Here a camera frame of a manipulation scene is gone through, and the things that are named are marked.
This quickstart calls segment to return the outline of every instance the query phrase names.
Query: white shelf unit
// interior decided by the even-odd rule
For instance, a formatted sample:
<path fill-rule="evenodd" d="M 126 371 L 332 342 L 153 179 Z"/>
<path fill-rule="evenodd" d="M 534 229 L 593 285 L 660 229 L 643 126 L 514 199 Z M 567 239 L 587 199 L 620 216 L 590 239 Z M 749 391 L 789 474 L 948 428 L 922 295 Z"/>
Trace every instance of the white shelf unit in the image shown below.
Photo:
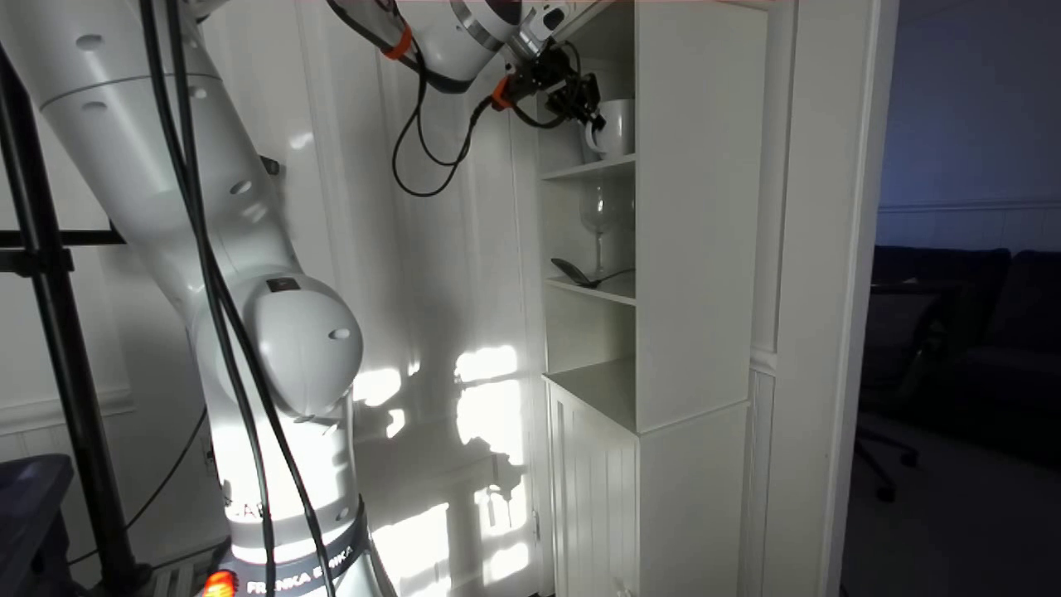
<path fill-rule="evenodd" d="M 557 594 L 733 594 L 753 355 L 763 0 L 574 0 L 560 40 L 603 100 L 633 100 L 637 156 L 537 136 Z M 600 242 L 580 206 L 630 212 Z"/>

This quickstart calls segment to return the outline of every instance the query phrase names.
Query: white wall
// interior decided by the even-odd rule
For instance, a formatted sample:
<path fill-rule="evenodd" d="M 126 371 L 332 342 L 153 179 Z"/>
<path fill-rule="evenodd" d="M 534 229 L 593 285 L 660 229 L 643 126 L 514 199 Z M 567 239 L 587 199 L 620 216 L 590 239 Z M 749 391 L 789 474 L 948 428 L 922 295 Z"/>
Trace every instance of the white wall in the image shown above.
<path fill-rule="evenodd" d="M 544 395 L 527 375 L 540 368 L 534 133 L 487 113 L 454 186 L 434 202 L 418 202 L 401 196 L 388 172 L 414 76 L 385 63 L 325 3 L 232 0 L 206 33 L 255 146 L 288 169 L 282 212 L 298 259 L 361 318 L 368 355 L 358 395 L 375 408 L 358 411 L 358 474 L 398 590 L 550 590 L 547 537 L 540 537 L 547 488 L 537 464 Z M 468 106 L 431 96 L 428 136 L 441 153 L 454 149 L 464 116 Z M 414 149 L 408 172 L 428 176 Z M 63 169 L 56 186 L 76 189 L 76 176 Z M 123 358 L 113 378 L 126 381 L 129 408 L 113 415 L 119 425 L 109 428 L 123 494 L 136 504 L 192 425 L 199 391 L 182 328 L 139 265 L 123 249 L 96 259 L 106 262 L 99 275 L 133 289 L 116 299 L 109 279 L 93 285 L 96 308 L 106 312 L 99 325 L 113 325 L 99 332 L 96 345 L 106 352 L 96 355 Z M 7 328 L 30 322 L 33 312 L 13 295 L 0 305 L 0 318 Z M 3 355 L 13 358 L 33 348 L 10 335 L 3 342 Z M 0 398 L 27 375 L 46 385 L 36 368 L 3 375 Z M 43 425 L 7 438 L 0 408 L 0 448 L 3 458 L 60 451 L 63 428 Z M 212 478 L 196 454 L 189 474 L 136 534 L 139 554 L 199 547 L 219 534 L 209 501 Z M 66 511 L 83 547 L 90 537 L 76 491 Z"/>
<path fill-rule="evenodd" d="M 1061 3 L 902 10 L 879 242 L 1061 249 Z"/>

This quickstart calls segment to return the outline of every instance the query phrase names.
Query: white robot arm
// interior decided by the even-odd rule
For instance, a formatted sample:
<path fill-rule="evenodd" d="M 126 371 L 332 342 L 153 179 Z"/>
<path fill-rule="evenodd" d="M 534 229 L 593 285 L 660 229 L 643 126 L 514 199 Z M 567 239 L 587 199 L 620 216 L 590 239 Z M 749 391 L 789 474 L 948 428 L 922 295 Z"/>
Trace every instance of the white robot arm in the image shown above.
<path fill-rule="evenodd" d="M 176 10 L 166 0 L 146 3 L 159 23 Z M 116 229 L 189 325 L 232 524 L 222 580 L 239 594 L 378 597 L 388 584 L 378 557 L 361 557 L 368 534 L 345 441 L 361 332 L 351 308 L 298 269 L 275 216 L 275 179 L 262 169 L 199 40 L 196 20 L 222 3 L 179 3 L 176 46 L 182 46 L 186 80 L 176 76 L 172 53 L 153 63 L 136 0 L 0 0 L 0 46 Z M 521 0 L 328 3 L 365 40 L 444 93 L 468 90 L 484 63 L 511 46 L 517 70 L 497 86 L 494 106 L 567 80 L 557 113 L 593 116 L 597 86 L 580 80 L 550 43 L 564 20 L 557 10 L 521 20 Z M 159 46 L 169 46 L 169 27 L 156 33 Z M 159 100 L 179 106 L 179 83 L 189 86 L 202 229 L 209 229 L 219 279 L 209 275 L 202 235 L 189 226 L 189 189 L 172 166 L 172 139 L 166 146 L 166 126 L 159 126 Z M 252 338 L 245 348 L 252 355 L 239 355 L 235 378 L 249 385 L 255 365 L 269 378 L 265 391 L 249 391 L 249 411 L 235 401 L 239 381 L 219 348 L 216 285 Z M 239 338 L 239 322 L 229 318 L 225 335 Z"/>

